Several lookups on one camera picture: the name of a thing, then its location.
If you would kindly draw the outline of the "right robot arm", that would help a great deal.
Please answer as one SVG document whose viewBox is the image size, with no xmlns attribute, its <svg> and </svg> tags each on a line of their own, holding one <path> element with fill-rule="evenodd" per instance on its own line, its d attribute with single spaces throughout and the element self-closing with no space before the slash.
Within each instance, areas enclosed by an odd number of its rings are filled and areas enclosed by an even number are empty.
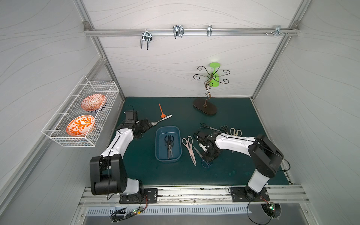
<svg viewBox="0 0 360 225">
<path fill-rule="evenodd" d="M 193 134 L 202 148 L 200 155 L 205 162 L 212 162 L 223 150 L 230 150 L 249 156 L 255 171 L 244 188 L 250 198 L 260 195 L 269 179 L 275 177 L 283 159 L 283 153 L 264 135 L 257 137 L 238 137 L 225 133 L 205 134 L 198 131 Z"/>
</svg>

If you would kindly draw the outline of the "metal double hook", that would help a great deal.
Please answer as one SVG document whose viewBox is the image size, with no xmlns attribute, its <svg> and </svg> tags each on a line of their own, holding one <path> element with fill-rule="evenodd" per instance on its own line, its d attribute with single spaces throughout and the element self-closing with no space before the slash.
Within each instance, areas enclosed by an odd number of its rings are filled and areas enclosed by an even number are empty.
<svg viewBox="0 0 360 225">
<path fill-rule="evenodd" d="M 144 43 L 146 43 L 146 49 L 149 49 L 150 42 L 152 41 L 152 34 L 150 32 L 144 31 L 141 35 L 140 48 L 143 48 Z"/>
<path fill-rule="evenodd" d="M 176 39 L 177 37 L 183 38 L 183 35 L 185 33 L 184 31 L 184 27 L 182 25 L 175 25 L 173 28 L 173 35 L 174 38 Z"/>
</svg>

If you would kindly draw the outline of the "orange patterned bowl front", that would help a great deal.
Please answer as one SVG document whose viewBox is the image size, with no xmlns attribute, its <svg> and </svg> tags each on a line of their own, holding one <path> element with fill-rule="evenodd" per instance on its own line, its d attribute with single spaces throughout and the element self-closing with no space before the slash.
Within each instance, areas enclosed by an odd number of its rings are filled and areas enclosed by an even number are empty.
<svg viewBox="0 0 360 225">
<path fill-rule="evenodd" d="M 81 115 L 73 119 L 66 128 L 66 132 L 73 137 L 84 137 L 95 128 L 95 117 L 92 115 Z"/>
</svg>

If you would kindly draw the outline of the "pink handled scissors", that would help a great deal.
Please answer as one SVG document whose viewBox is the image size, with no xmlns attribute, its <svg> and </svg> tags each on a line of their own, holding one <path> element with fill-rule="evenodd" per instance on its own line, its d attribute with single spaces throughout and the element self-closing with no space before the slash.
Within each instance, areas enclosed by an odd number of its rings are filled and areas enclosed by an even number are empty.
<svg viewBox="0 0 360 225">
<path fill-rule="evenodd" d="M 197 162 L 193 152 L 193 138 L 191 136 L 188 136 L 186 138 L 182 138 L 181 141 L 182 144 L 187 148 L 193 164 L 196 166 Z"/>
</svg>

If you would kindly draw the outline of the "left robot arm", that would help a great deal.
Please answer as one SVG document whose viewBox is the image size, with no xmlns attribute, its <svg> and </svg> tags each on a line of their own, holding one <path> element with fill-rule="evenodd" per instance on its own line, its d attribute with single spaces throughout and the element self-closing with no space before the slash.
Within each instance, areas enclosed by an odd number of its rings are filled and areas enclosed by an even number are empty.
<svg viewBox="0 0 360 225">
<path fill-rule="evenodd" d="M 111 194 L 139 194 L 139 180 L 130 179 L 123 161 L 129 144 L 152 128 L 147 118 L 135 123 L 121 124 L 108 148 L 90 160 L 91 193 L 94 196 Z"/>
</svg>

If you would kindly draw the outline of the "orange plastic spoon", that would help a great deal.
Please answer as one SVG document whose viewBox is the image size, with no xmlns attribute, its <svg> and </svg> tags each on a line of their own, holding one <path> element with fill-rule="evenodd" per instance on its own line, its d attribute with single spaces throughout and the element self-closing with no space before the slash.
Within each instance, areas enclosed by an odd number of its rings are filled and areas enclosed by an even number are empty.
<svg viewBox="0 0 360 225">
<path fill-rule="evenodd" d="M 162 110 L 162 107 L 161 107 L 161 104 L 159 103 L 159 108 L 160 108 L 160 111 L 161 111 L 161 118 L 164 119 L 166 117 L 166 115 L 163 113 L 163 110 Z"/>
</svg>

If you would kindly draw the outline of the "blue handled scissors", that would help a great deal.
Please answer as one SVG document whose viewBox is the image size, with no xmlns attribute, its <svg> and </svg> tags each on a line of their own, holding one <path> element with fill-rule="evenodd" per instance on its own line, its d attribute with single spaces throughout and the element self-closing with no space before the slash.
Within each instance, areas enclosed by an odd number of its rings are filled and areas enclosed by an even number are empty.
<svg viewBox="0 0 360 225">
<path fill-rule="evenodd" d="M 206 162 L 204 160 L 204 157 L 202 156 L 202 154 L 196 149 L 196 147 L 193 147 L 193 149 L 196 151 L 196 153 L 199 155 L 199 157 L 201 158 L 201 163 L 202 163 L 202 166 L 206 169 L 210 168 L 212 166 L 212 162 Z"/>
</svg>

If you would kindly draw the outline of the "green table mat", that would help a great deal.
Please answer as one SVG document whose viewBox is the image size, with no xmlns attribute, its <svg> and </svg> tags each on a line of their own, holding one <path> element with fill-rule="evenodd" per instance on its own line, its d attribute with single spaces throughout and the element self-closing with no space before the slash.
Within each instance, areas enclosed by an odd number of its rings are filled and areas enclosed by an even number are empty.
<svg viewBox="0 0 360 225">
<path fill-rule="evenodd" d="M 139 119 L 159 121 L 160 103 L 163 113 L 172 117 L 157 127 L 176 126 L 182 137 L 193 135 L 201 123 L 213 128 L 228 125 L 240 129 L 244 137 L 265 134 L 249 98 L 211 99 L 217 107 L 214 116 L 195 109 L 193 101 L 192 97 L 128 97 L 123 110 L 136 110 Z M 133 140 L 123 158 L 128 177 L 141 180 L 144 185 L 245 185 L 255 170 L 249 156 L 229 150 L 223 151 L 208 169 L 202 166 L 200 157 L 196 158 L 195 166 L 186 148 L 177 162 L 159 162 L 155 157 L 157 127 L 149 129 L 141 139 Z"/>
</svg>

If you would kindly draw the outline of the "aluminium front rail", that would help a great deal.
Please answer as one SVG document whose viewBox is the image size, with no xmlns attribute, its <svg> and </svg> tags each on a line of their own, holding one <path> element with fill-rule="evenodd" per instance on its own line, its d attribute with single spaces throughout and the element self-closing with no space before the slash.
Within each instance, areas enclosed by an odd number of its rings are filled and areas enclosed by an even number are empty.
<svg viewBox="0 0 360 225">
<path fill-rule="evenodd" d="M 227 186 L 145 186 L 145 188 L 157 188 L 157 203 L 149 205 L 205 205 L 205 204 L 236 204 L 248 202 L 233 202 L 228 192 L 230 187 Z M 310 200 L 305 193 L 302 185 L 267 185 L 270 202 L 273 203 L 309 203 Z M 106 195 L 94 196 L 89 188 L 86 188 L 82 194 L 79 207 L 91 206 L 118 206 L 120 194 L 113 195 L 107 199 Z"/>
</svg>

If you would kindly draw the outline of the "metal double hook middle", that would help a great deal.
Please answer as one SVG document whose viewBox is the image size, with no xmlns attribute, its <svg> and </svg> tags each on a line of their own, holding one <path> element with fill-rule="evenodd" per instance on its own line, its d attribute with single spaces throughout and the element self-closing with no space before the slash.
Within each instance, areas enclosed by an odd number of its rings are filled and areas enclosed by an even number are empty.
<svg viewBox="0 0 360 225">
<path fill-rule="evenodd" d="M 183 38 L 183 35 L 185 33 L 184 31 L 184 27 L 182 25 L 175 25 L 173 28 L 173 35 L 174 38 L 176 39 L 177 37 Z"/>
</svg>

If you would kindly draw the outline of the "metal hook right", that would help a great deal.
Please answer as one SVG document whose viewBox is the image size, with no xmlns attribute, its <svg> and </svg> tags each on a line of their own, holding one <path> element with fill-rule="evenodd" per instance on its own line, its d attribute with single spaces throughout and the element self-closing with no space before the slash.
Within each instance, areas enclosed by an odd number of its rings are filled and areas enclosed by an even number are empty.
<svg viewBox="0 0 360 225">
<path fill-rule="evenodd" d="M 289 35 L 290 35 L 289 32 L 282 31 L 280 25 L 277 26 L 277 27 L 274 29 L 274 31 L 272 31 L 272 32 L 270 32 L 270 33 L 264 32 L 264 34 L 267 35 L 267 36 L 271 35 L 271 36 L 273 36 L 273 37 L 277 37 L 277 36 L 279 36 L 279 37 L 280 37 L 280 36 L 285 37 L 285 36 L 289 36 Z"/>
</svg>

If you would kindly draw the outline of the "aluminium rail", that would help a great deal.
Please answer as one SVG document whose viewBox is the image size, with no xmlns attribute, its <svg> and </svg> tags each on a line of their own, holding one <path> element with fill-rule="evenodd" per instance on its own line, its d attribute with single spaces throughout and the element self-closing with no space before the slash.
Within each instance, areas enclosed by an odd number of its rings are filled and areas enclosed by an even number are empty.
<svg viewBox="0 0 360 225">
<path fill-rule="evenodd" d="M 227 186 L 145 186 L 145 188 L 157 188 L 157 203 L 149 205 L 205 205 L 205 204 L 236 204 L 248 202 L 233 202 L 228 192 L 230 187 Z M 310 200 L 305 193 L 302 185 L 267 185 L 270 202 L 273 203 L 309 203 Z M 82 194 L 79 207 L 91 206 L 118 206 L 120 194 L 113 195 L 107 199 L 106 195 L 94 196 L 89 188 L 86 188 Z"/>
<path fill-rule="evenodd" d="M 250 28 L 250 29 L 224 29 L 212 28 L 212 37 L 243 37 L 243 36 L 267 36 L 264 32 L 272 32 L 275 28 Z M 298 29 L 281 28 L 283 32 L 289 32 L 289 36 L 300 34 Z M 93 29 L 85 31 L 88 37 L 141 37 L 142 32 L 150 32 L 153 37 L 173 37 L 173 29 Z M 207 28 L 185 28 L 183 37 L 208 37 Z"/>
</svg>

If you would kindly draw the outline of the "beige handled kitchen scissors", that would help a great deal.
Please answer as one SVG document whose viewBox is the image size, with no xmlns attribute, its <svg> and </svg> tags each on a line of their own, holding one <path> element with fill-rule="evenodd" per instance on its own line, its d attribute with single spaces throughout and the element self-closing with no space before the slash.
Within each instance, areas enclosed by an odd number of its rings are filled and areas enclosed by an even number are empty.
<svg viewBox="0 0 360 225">
<path fill-rule="evenodd" d="M 232 136 L 241 137 L 242 136 L 242 131 L 240 129 L 236 129 L 236 128 L 232 127 L 230 129 L 229 134 L 232 135 Z"/>
</svg>

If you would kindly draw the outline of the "black metal tree stand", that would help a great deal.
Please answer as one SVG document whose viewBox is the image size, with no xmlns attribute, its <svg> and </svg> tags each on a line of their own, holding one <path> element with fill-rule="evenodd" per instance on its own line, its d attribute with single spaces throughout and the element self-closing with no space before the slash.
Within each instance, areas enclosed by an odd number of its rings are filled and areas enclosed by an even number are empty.
<svg viewBox="0 0 360 225">
<path fill-rule="evenodd" d="M 201 78 L 205 78 L 206 80 L 204 81 L 204 87 L 205 87 L 205 97 L 206 98 L 196 98 L 193 102 L 193 106 L 195 109 L 201 111 L 202 113 L 206 114 L 206 115 L 209 115 L 209 116 L 213 116 L 217 113 L 217 107 L 209 102 L 209 100 L 212 98 L 212 94 L 210 92 L 211 88 L 209 86 L 209 83 L 211 81 L 211 72 L 207 70 L 206 67 L 204 66 L 198 66 L 197 67 L 197 70 L 198 71 L 202 71 L 202 70 L 205 70 L 206 72 L 206 75 L 201 75 L 201 74 L 195 74 L 193 75 L 193 79 L 194 80 L 200 80 Z M 231 72 L 227 69 L 224 69 L 222 71 L 223 74 L 219 75 L 219 82 L 220 84 L 229 84 L 229 80 L 225 78 L 225 76 L 227 75 L 230 75 Z"/>
</svg>

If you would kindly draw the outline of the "aluminium top rail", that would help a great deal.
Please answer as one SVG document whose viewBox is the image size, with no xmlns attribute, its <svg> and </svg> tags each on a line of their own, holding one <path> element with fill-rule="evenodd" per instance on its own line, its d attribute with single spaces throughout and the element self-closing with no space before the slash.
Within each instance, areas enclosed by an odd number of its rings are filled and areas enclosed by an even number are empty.
<svg viewBox="0 0 360 225">
<path fill-rule="evenodd" d="M 267 36 L 264 32 L 272 32 L 275 28 L 250 28 L 250 29 L 224 29 L 212 28 L 212 37 L 243 37 L 243 36 Z M 300 34 L 298 29 L 281 28 L 283 32 L 289 32 L 289 36 Z M 141 37 L 142 32 L 150 32 L 153 37 L 173 37 L 173 29 L 93 29 L 85 31 L 88 37 Z M 207 28 L 185 28 L 183 37 L 208 37 Z"/>
</svg>

